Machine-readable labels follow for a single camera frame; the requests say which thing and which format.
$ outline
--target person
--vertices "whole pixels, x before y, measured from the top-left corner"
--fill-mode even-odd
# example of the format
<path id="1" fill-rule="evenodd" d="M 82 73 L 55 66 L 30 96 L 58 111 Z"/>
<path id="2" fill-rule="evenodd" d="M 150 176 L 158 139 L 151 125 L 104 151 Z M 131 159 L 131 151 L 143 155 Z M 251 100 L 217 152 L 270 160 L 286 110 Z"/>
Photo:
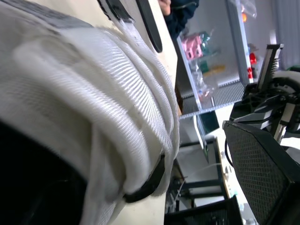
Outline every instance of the person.
<path id="1" fill-rule="evenodd" d="M 194 16 L 199 0 L 158 0 L 171 38 L 176 39 Z"/>

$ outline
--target red object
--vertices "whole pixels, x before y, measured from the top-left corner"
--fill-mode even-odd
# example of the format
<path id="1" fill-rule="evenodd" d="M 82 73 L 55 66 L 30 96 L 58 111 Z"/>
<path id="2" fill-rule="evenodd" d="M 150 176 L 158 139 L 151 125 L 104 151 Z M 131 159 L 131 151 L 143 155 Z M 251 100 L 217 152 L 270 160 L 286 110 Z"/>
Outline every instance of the red object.
<path id="1" fill-rule="evenodd" d="M 248 79 L 253 79 L 252 68 L 248 68 Z"/>
<path id="2" fill-rule="evenodd" d="M 182 41 L 187 60 L 193 60 L 203 56 L 201 43 L 202 41 L 199 34 L 188 36 Z"/>
<path id="3" fill-rule="evenodd" d="M 251 63 L 251 65 L 257 63 L 257 59 L 256 59 L 256 56 L 254 53 L 250 53 L 250 63 Z"/>

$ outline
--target plastic bag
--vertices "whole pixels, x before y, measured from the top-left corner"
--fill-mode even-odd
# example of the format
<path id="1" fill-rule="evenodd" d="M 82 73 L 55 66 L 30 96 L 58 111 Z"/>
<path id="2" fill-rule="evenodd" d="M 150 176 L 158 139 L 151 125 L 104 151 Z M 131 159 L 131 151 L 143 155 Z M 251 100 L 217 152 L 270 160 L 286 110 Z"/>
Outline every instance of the plastic bag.
<path id="1" fill-rule="evenodd" d="M 256 18 L 256 5 L 255 0 L 230 0 L 236 7 L 239 7 L 243 13 Z"/>
<path id="2" fill-rule="evenodd" d="M 201 102 L 210 100 L 218 89 L 217 83 L 215 82 L 215 80 L 213 80 L 212 76 L 203 78 L 197 61 L 193 61 L 190 63 L 190 69 L 197 88 L 199 100 Z"/>

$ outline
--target white fabric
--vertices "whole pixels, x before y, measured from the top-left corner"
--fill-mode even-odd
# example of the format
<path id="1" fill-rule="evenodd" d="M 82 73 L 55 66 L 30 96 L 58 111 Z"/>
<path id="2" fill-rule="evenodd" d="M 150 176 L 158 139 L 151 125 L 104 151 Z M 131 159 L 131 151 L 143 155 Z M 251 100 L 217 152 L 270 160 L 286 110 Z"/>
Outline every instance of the white fabric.
<path id="1" fill-rule="evenodd" d="M 102 2 L 122 34 L 58 28 L 0 2 L 0 119 L 89 181 L 82 225 L 106 224 L 161 154 L 165 174 L 154 195 L 164 193 L 179 148 L 176 98 L 165 68 L 134 26 L 115 20 Z"/>

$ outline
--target dark jacket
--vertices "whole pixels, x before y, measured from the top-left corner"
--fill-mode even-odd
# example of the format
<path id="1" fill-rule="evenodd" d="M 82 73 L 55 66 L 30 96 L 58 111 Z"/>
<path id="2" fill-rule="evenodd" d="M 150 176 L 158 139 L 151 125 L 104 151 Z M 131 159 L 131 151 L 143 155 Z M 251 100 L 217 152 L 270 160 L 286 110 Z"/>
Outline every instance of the dark jacket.
<path id="1" fill-rule="evenodd" d="M 199 0 L 172 0 L 171 14 L 165 16 L 165 22 L 170 32 L 171 38 L 176 39 L 185 28 L 188 19 L 194 16 Z"/>

